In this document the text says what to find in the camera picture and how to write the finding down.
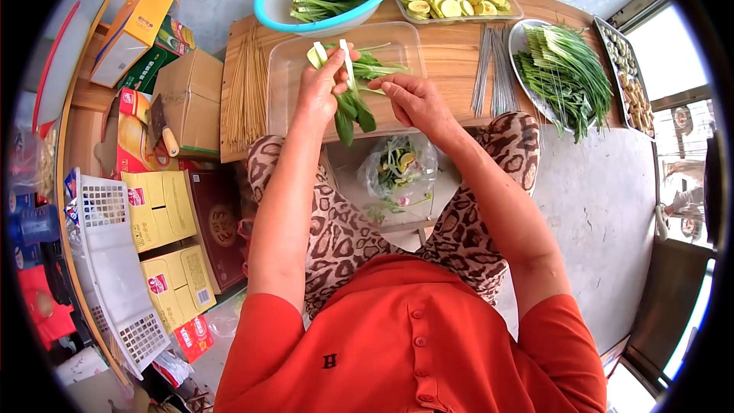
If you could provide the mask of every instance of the orange shirt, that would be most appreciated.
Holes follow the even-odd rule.
[[[228,411],[606,411],[606,380],[573,297],[504,319],[453,273],[370,260],[307,332],[282,298],[242,305],[216,394]]]

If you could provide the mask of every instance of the knife handle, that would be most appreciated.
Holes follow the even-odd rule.
[[[168,126],[163,128],[163,143],[166,144],[166,150],[168,150],[168,155],[171,158],[179,154],[179,143],[176,142],[176,138]]]

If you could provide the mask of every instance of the blue bowl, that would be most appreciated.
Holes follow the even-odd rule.
[[[316,23],[300,23],[290,16],[292,0],[255,0],[255,16],[266,28],[278,32],[296,33],[302,36],[327,36],[355,28],[364,23],[383,0],[367,0],[333,18]]]

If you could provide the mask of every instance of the red label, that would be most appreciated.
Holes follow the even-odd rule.
[[[128,201],[132,206],[142,206],[145,204],[145,196],[142,194],[142,188],[128,188]]]
[[[158,276],[148,278],[148,287],[151,288],[151,291],[156,295],[165,292],[166,290],[168,290],[166,277],[162,274],[159,274]]]
[[[214,337],[209,333],[204,316],[194,317],[174,330],[173,335],[179,341],[179,346],[189,364],[194,363],[199,356],[214,345]]]

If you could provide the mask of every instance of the white plastic basket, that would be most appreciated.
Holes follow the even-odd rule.
[[[153,308],[130,230],[124,182],[76,169],[78,223],[84,261],[75,261],[95,325],[128,371],[142,371],[170,343]]]

